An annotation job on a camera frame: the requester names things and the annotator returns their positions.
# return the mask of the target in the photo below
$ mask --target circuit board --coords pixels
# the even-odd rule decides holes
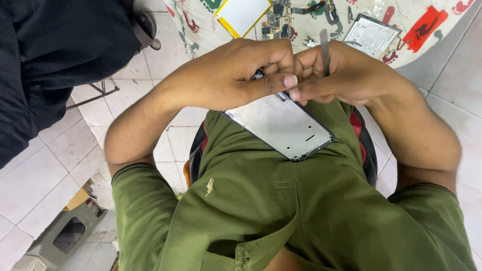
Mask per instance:
[[[262,22],[262,40],[285,39],[291,37],[291,0],[273,0]]]

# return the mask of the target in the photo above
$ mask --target fingernail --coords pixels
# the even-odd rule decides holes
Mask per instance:
[[[293,101],[297,101],[300,99],[300,91],[297,87],[290,90],[290,97]]]
[[[298,78],[296,78],[296,75],[286,75],[284,77],[284,86],[287,88],[294,87],[298,84]]]

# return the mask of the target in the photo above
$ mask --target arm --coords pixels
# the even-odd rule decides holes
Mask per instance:
[[[426,104],[417,87],[385,63],[341,42],[330,42],[330,76],[323,78],[321,50],[295,55],[303,81],[290,91],[305,104],[338,98],[365,105],[380,125],[398,161],[397,190],[434,183],[455,193],[460,144],[452,129]]]
[[[250,81],[266,67],[262,80]],[[227,110],[297,84],[288,40],[236,39],[191,60],[125,110],[106,136],[105,154],[112,175],[126,165],[149,163],[167,124],[184,107]]]

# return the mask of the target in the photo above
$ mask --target green polo shirt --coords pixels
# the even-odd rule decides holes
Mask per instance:
[[[303,270],[476,270],[453,193],[416,184],[386,199],[366,181],[352,107],[305,108],[336,140],[302,162],[209,111],[200,178],[180,201],[154,166],[119,170],[120,269],[260,271],[285,246]]]

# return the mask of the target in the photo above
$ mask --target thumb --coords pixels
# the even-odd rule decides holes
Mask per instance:
[[[298,78],[291,73],[273,73],[263,78],[244,81],[243,87],[257,100],[264,96],[275,94],[290,89],[298,84]]]
[[[323,78],[313,78],[304,81],[290,90],[293,101],[308,101],[315,98],[335,96],[348,89],[348,81],[333,74]]]

